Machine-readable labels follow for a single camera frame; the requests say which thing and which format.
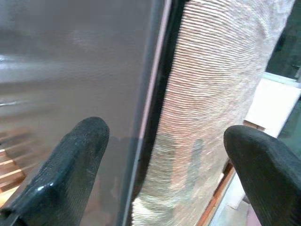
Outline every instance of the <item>glass panel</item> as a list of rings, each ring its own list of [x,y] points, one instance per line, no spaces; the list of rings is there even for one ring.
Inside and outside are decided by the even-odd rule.
[[[82,225],[120,225],[163,8],[161,0],[1,1],[0,205],[79,121],[98,116],[110,140]]]
[[[301,78],[301,0],[296,0],[266,71],[298,80]]]
[[[295,105],[291,115],[286,121],[279,140],[284,142],[293,152],[301,157],[301,100]]]

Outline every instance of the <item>wooden slat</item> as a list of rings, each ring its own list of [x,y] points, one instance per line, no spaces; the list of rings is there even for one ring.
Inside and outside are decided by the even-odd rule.
[[[5,148],[3,148],[3,150],[5,151],[5,152],[7,152],[7,151],[17,151],[19,148],[23,148],[23,147],[26,147],[27,145],[32,145],[32,144],[34,144],[36,142],[36,140],[34,140],[34,139],[29,139],[29,140],[26,140],[26,141],[24,141],[24,142],[21,142],[21,143],[19,143],[19,144],[16,144],[16,145],[12,145],[12,146],[9,146],[9,147],[5,147]]]
[[[20,167],[16,165],[10,165],[9,167],[0,167],[0,177],[16,170],[20,170]]]
[[[15,180],[17,178],[24,177],[24,173],[20,168],[16,168],[14,171],[10,171],[9,173],[5,173],[0,176],[0,184],[10,181],[10,180]]]
[[[15,162],[12,159],[0,162],[0,167],[6,168],[15,165]]]
[[[6,156],[5,150],[4,149],[0,149],[0,157],[2,156]]]
[[[264,131],[265,130],[264,127],[259,126],[259,125],[255,124],[255,123],[252,123],[252,122],[247,121],[247,120],[244,120],[244,125],[248,126],[248,127],[251,127],[251,128],[254,128],[254,129],[258,129],[260,131]]]
[[[17,187],[14,187],[12,189],[9,189],[6,192],[0,193],[0,207],[4,205],[4,203],[11,197],[11,195],[18,189]]]
[[[208,204],[205,212],[203,213],[202,217],[200,218],[199,222],[197,223],[197,226],[206,226],[210,223],[216,207],[220,204],[222,197],[226,192],[231,179],[234,176],[234,172],[234,167],[232,166],[232,164],[229,163],[224,171],[224,177],[222,181],[215,190],[213,197],[210,203]]]
[[[16,178],[15,180],[6,181],[2,184],[0,184],[0,190],[1,192],[8,191],[9,189],[12,189],[16,186],[19,186],[25,179],[25,176]]]
[[[1,165],[3,162],[7,162],[7,161],[9,161],[9,160],[11,160],[11,159],[8,158],[8,157],[6,156],[6,154],[0,156],[0,165]]]

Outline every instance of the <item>beige textured surface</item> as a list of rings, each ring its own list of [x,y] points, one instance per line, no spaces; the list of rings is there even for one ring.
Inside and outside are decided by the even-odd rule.
[[[225,129],[241,124],[292,0],[191,0],[182,19],[135,226],[193,226],[227,156]]]

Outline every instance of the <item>gray surface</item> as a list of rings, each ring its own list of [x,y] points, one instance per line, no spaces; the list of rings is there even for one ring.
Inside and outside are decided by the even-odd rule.
[[[52,150],[86,117],[102,117],[110,127],[82,225],[116,222],[148,87],[158,2],[0,2],[0,130],[28,127]]]

